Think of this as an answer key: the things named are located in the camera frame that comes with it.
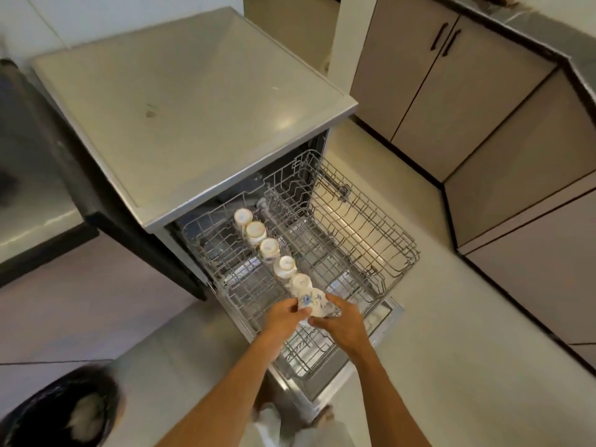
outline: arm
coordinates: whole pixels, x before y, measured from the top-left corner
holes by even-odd
[[[358,307],[335,295],[327,294],[327,299],[341,309],[341,316],[310,317],[309,323],[327,330],[356,366],[372,447],[430,447],[370,344]]]
[[[235,366],[164,436],[157,447],[237,447],[269,363],[310,308],[290,312],[296,298],[274,304],[263,331]]]

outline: wire rack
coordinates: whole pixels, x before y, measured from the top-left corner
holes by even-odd
[[[184,225],[183,240],[256,335],[283,285],[234,226],[245,207],[264,222],[282,253],[292,255],[313,286],[358,305],[366,317],[420,258],[415,241],[315,151],[306,151],[250,192]],[[286,376],[308,378],[335,348],[325,331],[298,328],[276,360]]]

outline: cabinet handle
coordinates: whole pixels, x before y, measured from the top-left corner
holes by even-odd
[[[447,22],[445,22],[443,25],[441,25],[441,29],[439,30],[439,34],[437,34],[437,37],[435,37],[435,41],[430,46],[430,51],[433,51],[433,50],[435,50],[437,48],[437,44],[439,43],[439,39],[441,38],[441,36],[443,36],[443,31],[448,26],[449,26],[449,24]]]
[[[447,56],[447,54],[449,53],[449,50],[451,50],[451,45],[453,45],[453,43],[455,42],[455,39],[457,38],[457,36],[460,33],[461,33],[461,29],[458,29],[456,32],[453,33],[453,36],[451,36],[451,40],[449,41],[449,44],[447,44],[447,46],[445,47],[443,56]]]

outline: hand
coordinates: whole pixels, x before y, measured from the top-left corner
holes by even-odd
[[[329,318],[310,317],[308,323],[329,332],[333,340],[347,353],[350,360],[357,364],[369,353],[374,353],[364,327],[364,318],[362,318],[358,306],[331,293],[327,293],[326,296],[327,300],[341,309],[341,315]]]
[[[255,342],[264,346],[271,356],[269,361],[277,358],[281,347],[296,331],[298,323],[306,320],[312,312],[311,308],[297,308],[298,298],[288,298],[275,303],[267,312],[264,328]]]

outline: person's left hand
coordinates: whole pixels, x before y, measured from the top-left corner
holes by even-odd
[[[264,328],[255,342],[260,342],[270,355],[270,361],[274,360],[281,351],[284,342],[296,331],[301,320],[306,320],[311,308],[296,310],[298,307],[297,298],[275,303],[267,312]]]

